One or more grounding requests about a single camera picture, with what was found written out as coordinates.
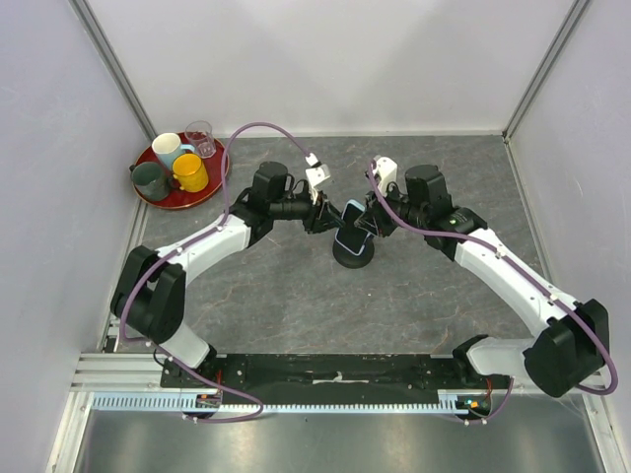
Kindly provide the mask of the phone with light blue case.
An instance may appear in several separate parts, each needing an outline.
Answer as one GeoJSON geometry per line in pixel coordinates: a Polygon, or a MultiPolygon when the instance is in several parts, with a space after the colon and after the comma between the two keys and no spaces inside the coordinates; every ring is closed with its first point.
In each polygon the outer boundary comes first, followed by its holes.
{"type": "Polygon", "coordinates": [[[369,231],[356,226],[356,221],[365,210],[365,206],[359,201],[349,200],[342,212],[343,226],[336,231],[334,236],[334,242],[353,256],[359,256],[373,237],[369,231]]]}

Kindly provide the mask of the black phone stand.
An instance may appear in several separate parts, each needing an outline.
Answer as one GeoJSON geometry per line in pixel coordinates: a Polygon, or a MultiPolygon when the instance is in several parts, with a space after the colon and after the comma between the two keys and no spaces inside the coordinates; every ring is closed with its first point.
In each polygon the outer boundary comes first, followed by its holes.
{"type": "Polygon", "coordinates": [[[374,258],[374,241],[371,238],[367,239],[359,255],[351,253],[340,243],[335,241],[332,246],[332,255],[335,261],[344,268],[361,269],[366,267],[374,258]]]}

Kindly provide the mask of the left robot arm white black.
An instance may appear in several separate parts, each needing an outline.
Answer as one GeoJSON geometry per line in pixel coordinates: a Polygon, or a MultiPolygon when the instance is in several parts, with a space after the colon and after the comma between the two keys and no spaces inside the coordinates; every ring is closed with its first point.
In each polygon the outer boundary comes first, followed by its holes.
{"type": "Polygon", "coordinates": [[[134,329],[182,362],[182,376],[193,386],[208,386],[217,372],[212,360],[216,351],[183,320],[187,285],[226,257],[255,245],[277,221],[300,221],[309,234],[339,227],[341,214],[321,190],[329,178],[328,167],[315,164],[306,170],[302,191],[294,193],[293,177],[284,165],[260,165],[250,187],[215,222],[157,250],[135,247],[123,266],[111,313],[122,328],[134,329]]]}

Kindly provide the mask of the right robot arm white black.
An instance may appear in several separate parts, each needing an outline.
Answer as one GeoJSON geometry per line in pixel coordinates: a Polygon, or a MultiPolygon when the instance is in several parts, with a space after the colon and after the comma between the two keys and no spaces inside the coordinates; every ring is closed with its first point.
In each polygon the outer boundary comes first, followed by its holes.
{"type": "Polygon", "coordinates": [[[405,193],[398,190],[396,175],[393,160],[371,160],[366,214],[377,235],[403,228],[422,236],[486,284],[529,331],[521,339],[480,335],[462,344],[462,357],[451,365],[458,385],[470,388],[486,375],[503,375],[526,379],[555,398],[574,388],[600,396],[616,390],[608,313],[600,302],[580,302],[516,257],[483,219],[453,204],[437,167],[409,169],[405,193]]]}

